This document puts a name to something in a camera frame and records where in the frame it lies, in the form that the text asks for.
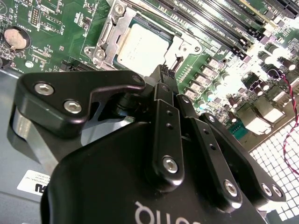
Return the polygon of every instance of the black metal bracket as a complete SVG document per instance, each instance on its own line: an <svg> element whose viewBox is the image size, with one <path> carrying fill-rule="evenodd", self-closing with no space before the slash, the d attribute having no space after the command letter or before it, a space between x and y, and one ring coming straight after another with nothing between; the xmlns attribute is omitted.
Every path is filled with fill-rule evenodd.
<svg viewBox="0 0 299 224"><path fill-rule="evenodd" d="M47 191L51 202L45 200L49 204L55 201L50 210L56 211L59 218L57 211L62 203L70 201L78 207L89 206L74 201L75 191L77 195L86 190L84 196L95 202L97 196L91 195L90 186L81 181L89 182L91 173L98 173L99 178L105 176L99 186L105 192L112 194L116 190L111 186L123 184L121 199L125 201L137 200L135 196L145 197L143 193L124 196L129 192L125 186L128 182L132 189L142 186L148 195L154 194L157 201L154 205L169 204L169 198L171 203L182 202L182 206L192 209L198 206L201 214L206 215L213 207L209 210L213 215L207 216L214 222L239 223L238 215L250 211L248 222L252 223L254 217L256 223L262 223L256 209L262 209L268 202L285 201L281 188L214 116L204 114L198 118L188 97L177 94L172 71L160 65L145 80L131 71L35 73L19 79L8 139L16 149L42 163L49 174L54 171ZM76 108L65 106L70 100ZM133 124L82 147L80 134L84 128L125 116L134 117ZM182 138L181 132L188 133L189 140ZM191 161L190 157L196 158L192 166L186 164ZM113 175L113 180L102 172ZM92 180L90 184L99 185L97 178ZM196 187L194 183L199 182L204 187ZM62 183L66 188L57 188ZM76 184L80 188L70 190ZM190 191L184 194L190 198L176 195L183 189ZM57 196L65 201L54 200ZM74 214L67 210L65 217L70 217L69 212ZM98 216L97 210L90 217ZM126 220L125 223L132 223L131 219ZM77 221L71 218L71 222L60 219L55 223Z"/></svg>
<svg viewBox="0 0 299 224"><path fill-rule="evenodd" d="M283 190L213 115L205 113L200 120L211 127L235 179L257 209L269 202L286 201Z"/></svg>

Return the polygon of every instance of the green circuit board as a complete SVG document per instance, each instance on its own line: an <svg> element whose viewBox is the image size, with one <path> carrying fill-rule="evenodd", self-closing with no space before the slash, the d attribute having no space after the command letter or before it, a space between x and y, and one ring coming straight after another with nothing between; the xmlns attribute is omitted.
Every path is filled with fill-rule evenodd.
<svg viewBox="0 0 299 224"><path fill-rule="evenodd" d="M221 69L215 69L217 76L212 80L212 83L203 85L204 91L192 100L198 114L211 112L227 127L231 126L228 111L224 110L223 106L228 103L229 96L240 95L238 90L244 87L242 80L248 76L250 71L256 72L256 66L259 66L261 62L258 52L265 47L267 48L267 45L256 43L253 38L248 36L248 39L255 42L255 47L250 55L252 57L251 61L244 63L213 38L201 33L194 26L175 18L172 12L165 10L158 1L148 0L147 2L200 38L202 51L197 55L189 55L176 73L178 89L181 93L184 93L190 81L194 79L202 65L206 64L209 57L213 57L220 62L226 61ZM173 0L172 2L180 7L179 1ZM230 6L225 1L219 2ZM280 16L274 8L263 1L250 0L249 3L262 14L270 11L274 15ZM230 6L230 9L232 13L235 13L233 6ZM110 6L106 0L0 0L1 33L7 27L18 26L26 30L31 39L31 45L28 49L13 52L7 47L2 36L0 56L11 60L13 62L11 67L21 73L59 71L63 60L68 62L78 60L92 68L96 68L91 59L84 54L84 47L96 45L109 10ZM220 14L216 16L229 24L227 18L222 17ZM247 20L247 17L243 14L239 13L238 16L252 27L261 28L260 25ZM299 51L299 22L283 16L280 16L280 18L284 21L284 25L271 30L277 38L272 44L286 49L288 59L297 63L298 56L290 54L290 51L294 49ZM33 65L30 68L26 65L28 61ZM224 90L217 92L213 87L213 83L221 81L221 74L224 72L230 73L234 77L234 81L224 84ZM269 86L272 87L273 85L274 82L269 81ZM217 102L207 100L205 93L208 90L215 93L218 99ZM242 95L245 97L246 102L253 102L257 98L255 93L249 91L245 91ZM205 110L199 108L199 100L206 101L207 107ZM238 105L235 110L237 111L241 106L242 104Z"/></svg>

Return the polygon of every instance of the hinged lever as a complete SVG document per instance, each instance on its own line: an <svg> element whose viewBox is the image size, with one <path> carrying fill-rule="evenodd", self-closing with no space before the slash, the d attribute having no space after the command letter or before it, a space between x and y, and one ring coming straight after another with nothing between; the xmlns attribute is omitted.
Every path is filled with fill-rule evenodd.
<svg viewBox="0 0 299 224"><path fill-rule="evenodd" d="M207 175L216 206L225 212L232 212L242 205L242 195L229 170L224 156L209 125L197 119L191 101L185 95L177 95L178 107L182 115L181 124L189 133L191 141L198 147L196 152L205 163L206 169L198 175Z"/></svg>
<svg viewBox="0 0 299 224"><path fill-rule="evenodd" d="M282 189L213 115L205 113L200 120L211 127L242 192L257 209L263 210L269 202L285 202Z"/></svg>

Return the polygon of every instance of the gray metal surface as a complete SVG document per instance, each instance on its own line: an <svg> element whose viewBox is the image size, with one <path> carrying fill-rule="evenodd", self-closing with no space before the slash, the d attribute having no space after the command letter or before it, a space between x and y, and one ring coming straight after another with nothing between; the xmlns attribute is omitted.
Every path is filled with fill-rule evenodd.
<svg viewBox="0 0 299 224"><path fill-rule="evenodd" d="M15 84L17 79L0 73L0 224L38 224L40 196L17 189L31 169L44 173L41 165L13 149L7 140Z"/></svg>

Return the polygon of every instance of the screw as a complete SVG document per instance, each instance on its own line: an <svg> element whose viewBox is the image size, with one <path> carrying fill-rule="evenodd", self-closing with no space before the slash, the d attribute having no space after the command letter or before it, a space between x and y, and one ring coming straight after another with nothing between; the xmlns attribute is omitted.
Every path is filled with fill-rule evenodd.
<svg viewBox="0 0 299 224"><path fill-rule="evenodd" d="M199 50L200 50L200 47L195 47L195 49L194 49L195 52L199 52Z"/></svg>
<svg viewBox="0 0 299 224"><path fill-rule="evenodd" d="M185 101L186 103L189 102L188 98L187 97L182 97L183 101Z"/></svg>
<svg viewBox="0 0 299 224"><path fill-rule="evenodd" d="M119 15L122 15L125 12L125 8L120 4L115 5L114 9Z"/></svg>
<svg viewBox="0 0 299 224"><path fill-rule="evenodd" d="M175 174L178 171L177 163L170 157L164 157L163 166L172 174Z"/></svg>
<svg viewBox="0 0 299 224"><path fill-rule="evenodd" d="M134 79L135 82L142 83L141 78L137 75L133 75L133 79Z"/></svg>
<svg viewBox="0 0 299 224"><path fill-rule="evenodd" d="M81 105L73 100L65 101L64 108L70 113L80 113L82 110Z"/></svg>
<svg viewBox="0 0 299 224"><path fill-rule="evenodd" d="M103 57L105 57L105 52L103 50L98 50L97 51L97 57L99 59L102 59Z"/></svg>
<svg viewBox="0 0 299 224"><path fill-rule="evenodd" d="M237 188L235 188L235 186L232 184L231 181L229 180L225 180L224 181L224 187L225 189L228 191L228 193L233 196L233 197L237 197L238 195L238 191Z"/></svg>
<svg viewBox="0 0 299 224"><path fill-rule="evenodd" d="M169 92L169 88L166 85L162 85L162 89L164 89L164 91Z"/></svg>
<svg viewBox="0 0 299 224"><path fill-rule="evenodd" d="M215 119L214 119L211 115L209 115L209 120L210 120L211 122L215 122Z"/></svg>
<svg viewBox="0 0 299 224"><path fill-rule="evenodd" d="M279 197L282 197L282 193L281 193L281 191L276 187L276 186L272 186L273 187L273 190L274 190L274 192L279 196Z"/></svg>
<svg viewBox="0 0 299 224"><path fill-rule="evenodd" d="M272 192L271 192L270 188L268 188L268 186L266 184L262 183L262 187L263 187L263 190L265 191L265 193L268 196L272 196Z"/></svg>
<svg viewBox="0 0 299 224"><path fill-rule="evenodd" d="M46 83L38 83L34 86L34 89L37 93L44 96L49 96L54 93L53 87Z"/></svg>
<svg viewBox="0 0 299 224"><path fill-rule="evenodd" d="M92 51L89 49L89 48L84 48L84 52L87 54L87 55L90 55L92 53Z"/></svg>

